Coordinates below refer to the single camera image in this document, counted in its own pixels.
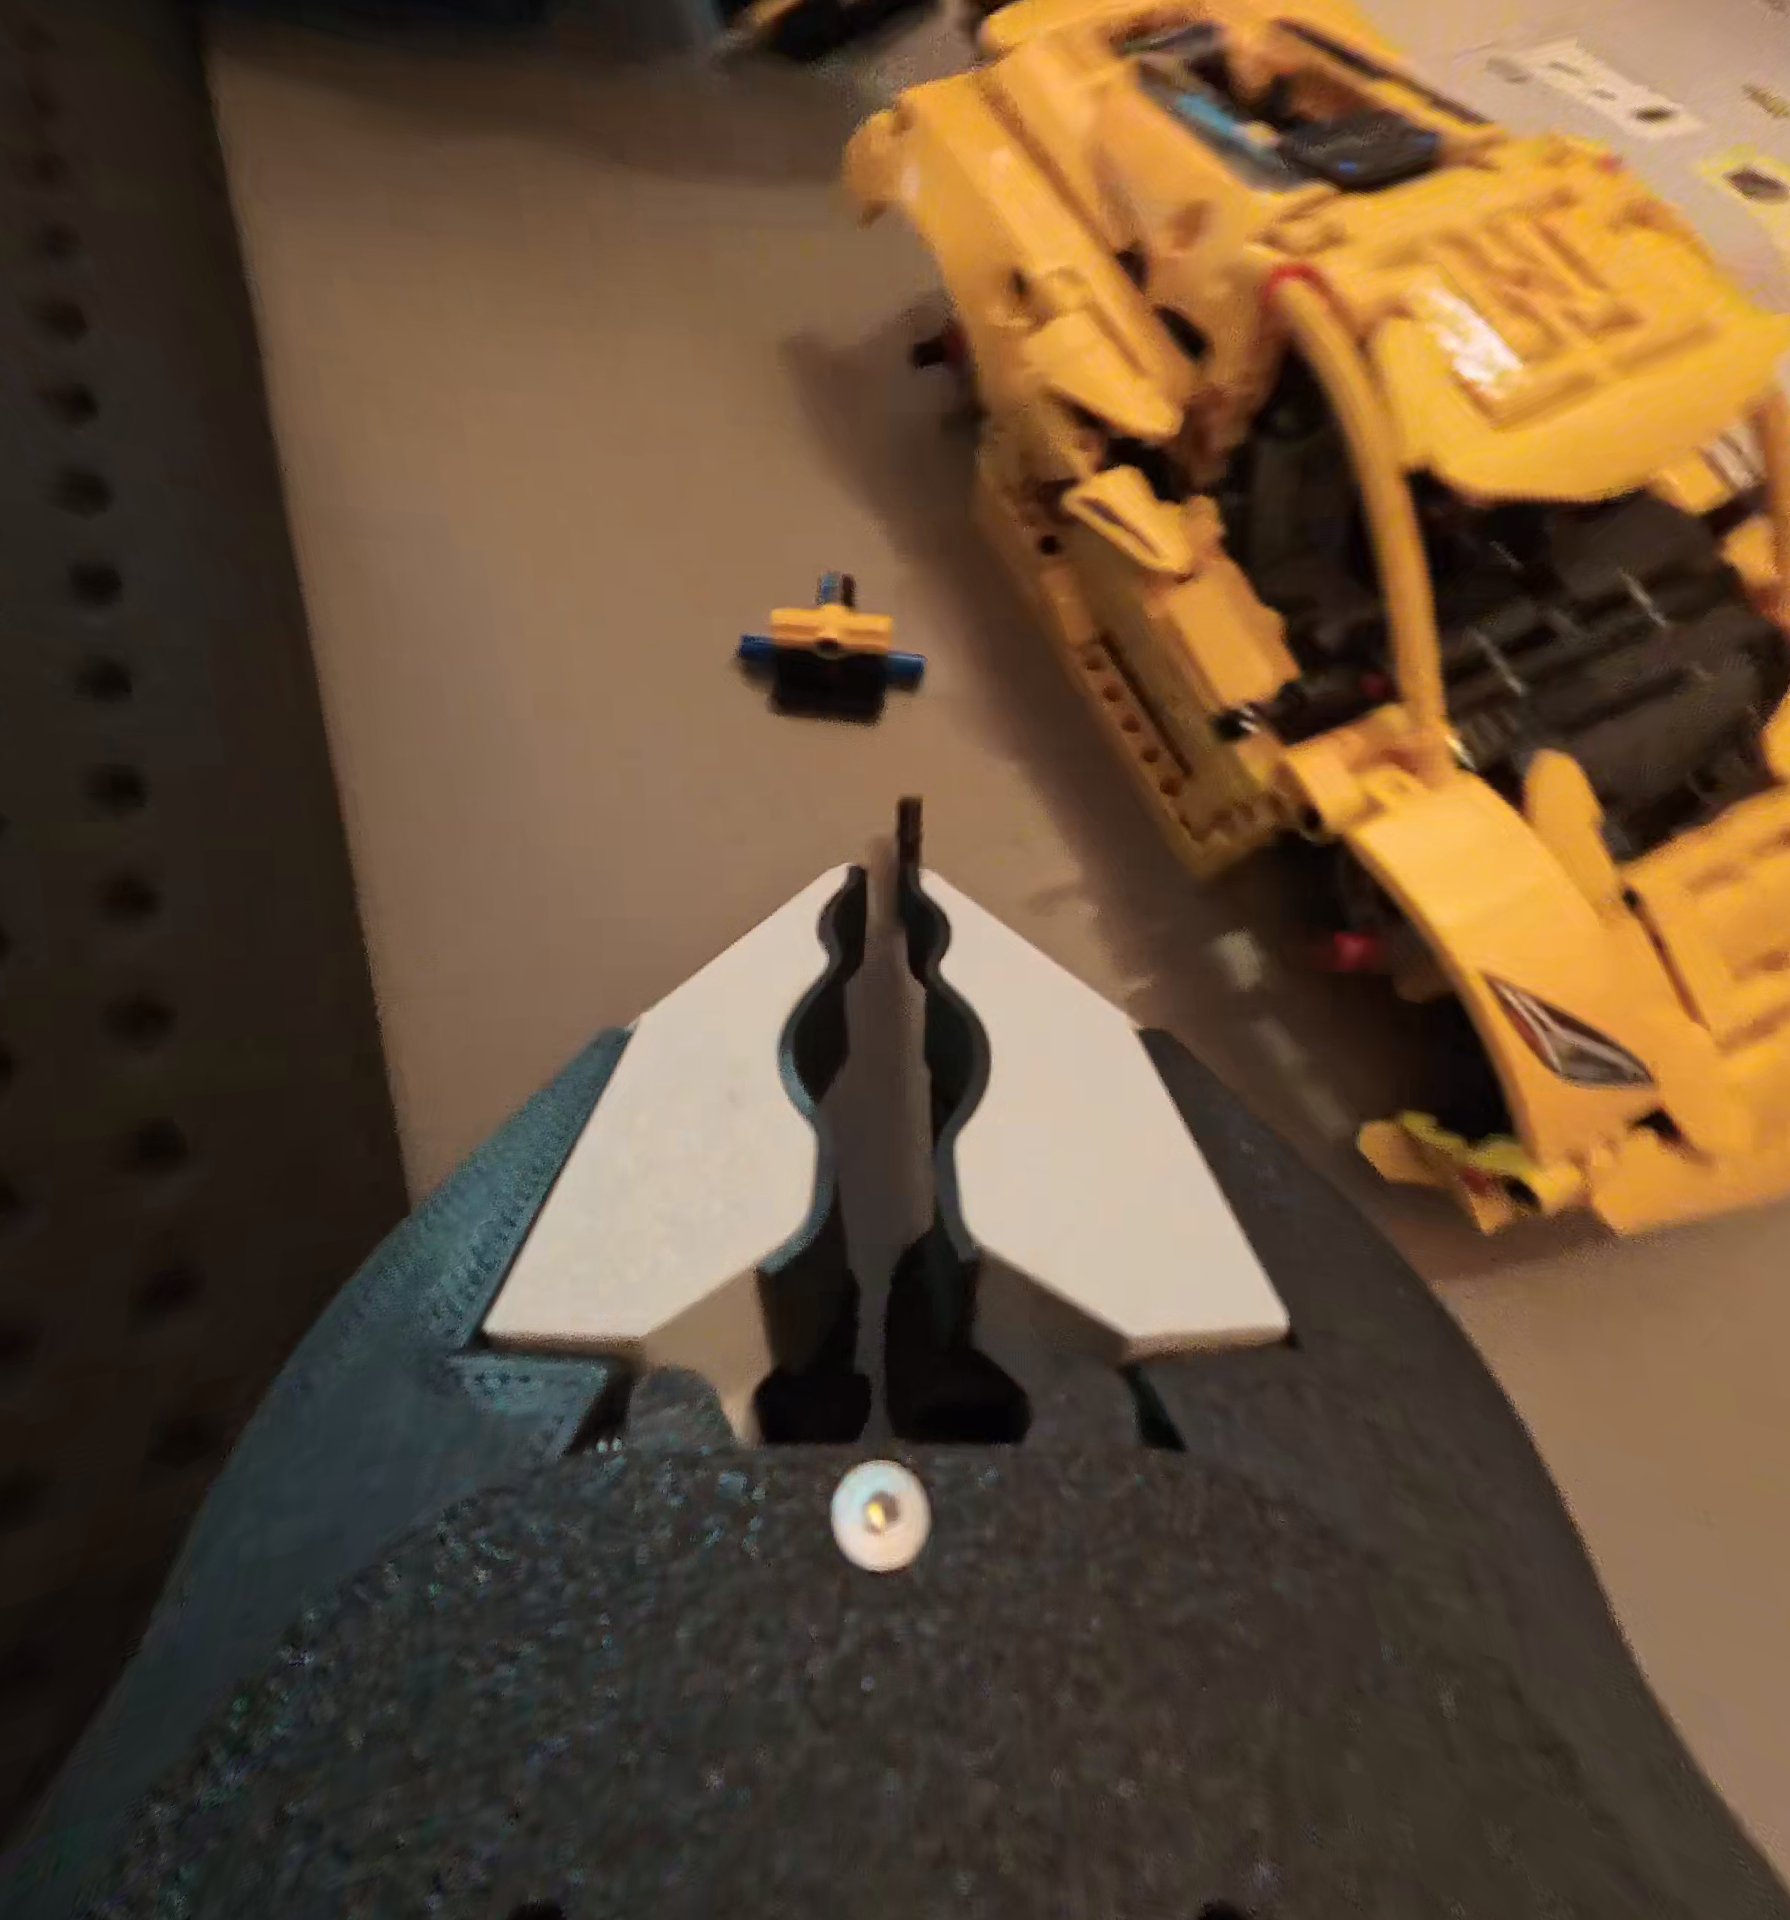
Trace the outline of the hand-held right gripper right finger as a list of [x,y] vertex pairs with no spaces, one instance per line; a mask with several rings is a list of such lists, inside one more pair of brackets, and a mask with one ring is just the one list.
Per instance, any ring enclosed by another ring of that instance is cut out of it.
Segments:
[[930,872],[899,917],[932,1211],[889,1282],[892,1433],[1184,1445],[1152,1372],[1280,1346],[1290,1309],[1139,1025]]

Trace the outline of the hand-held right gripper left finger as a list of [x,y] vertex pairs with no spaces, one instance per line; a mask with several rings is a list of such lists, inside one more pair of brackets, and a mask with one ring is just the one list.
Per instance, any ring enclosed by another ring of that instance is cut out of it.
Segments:
[[854,1321],[829,1093],[870,874],[835,865],[630,1025],[489,1309],[502,1356],[691,1373],[738,1442]]

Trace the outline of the yellow toy brick car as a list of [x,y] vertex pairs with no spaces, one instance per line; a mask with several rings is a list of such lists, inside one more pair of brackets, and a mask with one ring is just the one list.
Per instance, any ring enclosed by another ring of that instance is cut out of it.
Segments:
[[1332,853],[1496,1231],[1790,1196],[1790,296],[1352,2],[992,2],[854,135],[975,505],[1178,859]]

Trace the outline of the small black brick assembly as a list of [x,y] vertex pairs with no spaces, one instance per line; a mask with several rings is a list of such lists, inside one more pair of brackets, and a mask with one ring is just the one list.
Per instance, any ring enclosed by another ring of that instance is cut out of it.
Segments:
[[[818,604],[858,607],[858,580],[831,570],[821,576]],[[821,714],[842,724],[876,724],[892,691],[911,694],[924,685],[927,656],[892,644],[887,656],[841,656],[776,652],[765,634],[744,634],[735,644],[735,662],[768,682],[771,702],[786,714]]]

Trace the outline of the building instruction booklet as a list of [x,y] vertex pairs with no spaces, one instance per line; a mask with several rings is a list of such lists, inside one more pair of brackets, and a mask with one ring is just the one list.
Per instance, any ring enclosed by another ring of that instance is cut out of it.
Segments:
[[1790,315],[1790,2],[1367,2],[1509,130],[1607,146]]

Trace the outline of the grey desk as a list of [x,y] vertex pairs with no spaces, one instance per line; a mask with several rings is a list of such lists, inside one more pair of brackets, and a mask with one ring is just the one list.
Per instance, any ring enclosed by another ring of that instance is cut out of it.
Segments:
[[[979,540],[906,230],[838,188],[960,18],[822,66],[668,5],[517,37],[229,13],[212,92],[414,1196],[901,797],[932,865],[1178,1035],[1451,1304],[1681,1732],[1790,1882],[1790,1205],[1476,1235],[1352,1145],[1419,1038],[1283,872],[1201,891]],[[927,656],[876,724],[735,662],[822,573]]]

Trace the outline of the pile of black yellow bricks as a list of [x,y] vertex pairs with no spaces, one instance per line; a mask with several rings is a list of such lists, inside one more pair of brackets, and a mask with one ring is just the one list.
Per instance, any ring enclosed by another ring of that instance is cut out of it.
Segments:
[[719,59],[768,55],[825,60],[916,21],[956,14],[960,2],[722,2]]

